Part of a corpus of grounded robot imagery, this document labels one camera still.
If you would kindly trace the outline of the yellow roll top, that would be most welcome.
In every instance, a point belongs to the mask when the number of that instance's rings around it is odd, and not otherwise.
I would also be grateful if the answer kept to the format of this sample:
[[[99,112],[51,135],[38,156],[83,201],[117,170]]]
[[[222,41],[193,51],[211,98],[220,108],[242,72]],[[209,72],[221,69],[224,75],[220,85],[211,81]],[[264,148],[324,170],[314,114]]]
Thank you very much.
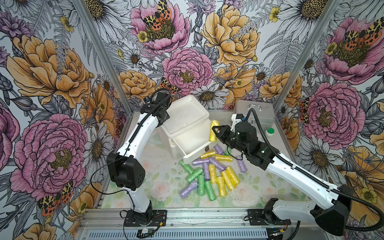
[[[217,136],[215,134],[215,131],[213,130],[213,127],[218,127],[220,125],[219,121],[212,120],[210,124],[210,133],[209,133],[209,141],[211,143],[214,143],[217,141]]]

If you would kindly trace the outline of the white plastic drawer unit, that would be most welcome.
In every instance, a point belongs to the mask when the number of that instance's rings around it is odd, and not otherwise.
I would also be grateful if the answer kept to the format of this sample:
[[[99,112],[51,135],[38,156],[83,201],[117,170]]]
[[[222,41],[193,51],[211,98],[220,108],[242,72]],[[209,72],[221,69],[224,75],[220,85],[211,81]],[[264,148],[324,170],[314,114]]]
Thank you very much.
[[[192,95],[172,102],[170,116],[159,128],[160,139],[174,160],[190,164],[214,143],[209,141],[209,112]]]

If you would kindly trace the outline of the yellow roll bottom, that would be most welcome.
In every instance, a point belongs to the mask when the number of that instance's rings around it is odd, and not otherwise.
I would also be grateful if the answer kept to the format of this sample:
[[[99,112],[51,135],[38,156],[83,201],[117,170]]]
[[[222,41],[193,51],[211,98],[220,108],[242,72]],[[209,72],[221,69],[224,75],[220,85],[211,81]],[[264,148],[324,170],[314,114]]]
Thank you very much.
[[[222,176],[217,177],[217,184],[219,187],[219,196],[221,198],[226,197],[228,195],[226,190],[226,183]]]

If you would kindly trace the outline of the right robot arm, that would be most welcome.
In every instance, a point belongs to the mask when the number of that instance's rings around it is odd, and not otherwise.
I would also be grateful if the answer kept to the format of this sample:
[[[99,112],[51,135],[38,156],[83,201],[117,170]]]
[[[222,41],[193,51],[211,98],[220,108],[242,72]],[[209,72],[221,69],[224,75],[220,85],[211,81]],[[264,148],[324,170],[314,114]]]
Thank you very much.
[[[305,193],[307,202],[287,202],[271,198],[263,210],[263,217],[270,225],[295,220],[317,224],[322,230],[342,236],[347,229],[347,220],[352,201],[345,194],[347,187],[338,187],[311,174],[274,148],[263,135],[258,140],[256,128],[248,122],[238,122],[234,128],[213,126],[215,136],[227,147],[241,152],[251,164],[274,174]]]

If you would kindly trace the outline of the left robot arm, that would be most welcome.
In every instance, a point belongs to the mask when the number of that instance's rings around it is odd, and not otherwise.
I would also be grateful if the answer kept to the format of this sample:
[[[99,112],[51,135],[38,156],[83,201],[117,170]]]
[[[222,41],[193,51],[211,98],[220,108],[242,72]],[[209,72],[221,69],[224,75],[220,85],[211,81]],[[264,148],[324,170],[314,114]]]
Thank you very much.
[[[138,122],[126,142],[115,154],[107,157],[110,180],[127,193],[132,203],[126,216],[128,224],[147,226],[152,221],[152,203],[141,189],[146,171],[139,160],[153,131],[170,118],[167,109],[171,98],[170,90],[163,88],[155,91],[142,106]]]

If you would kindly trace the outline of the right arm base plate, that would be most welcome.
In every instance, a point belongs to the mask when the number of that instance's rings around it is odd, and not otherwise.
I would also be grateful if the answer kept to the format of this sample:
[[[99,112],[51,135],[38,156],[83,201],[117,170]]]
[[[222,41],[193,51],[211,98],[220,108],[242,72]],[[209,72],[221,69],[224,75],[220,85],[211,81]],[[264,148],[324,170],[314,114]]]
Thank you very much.
[[[273,212],[274,205],[278,200],[277,198],[271,198],[263,209],[248,209],[244,220],[250,222],[251,226],[289,226],[291,220],[280,219]]]

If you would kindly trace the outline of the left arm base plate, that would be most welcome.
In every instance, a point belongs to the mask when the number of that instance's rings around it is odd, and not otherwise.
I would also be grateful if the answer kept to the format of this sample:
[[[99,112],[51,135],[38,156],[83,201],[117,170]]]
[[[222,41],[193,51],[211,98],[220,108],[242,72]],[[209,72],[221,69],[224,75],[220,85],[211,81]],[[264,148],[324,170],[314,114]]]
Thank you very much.
[[[125,227],[163,227],[166,225],[167,210],[148,210],[146,213],[137,213],[129,210],[124,217]]]

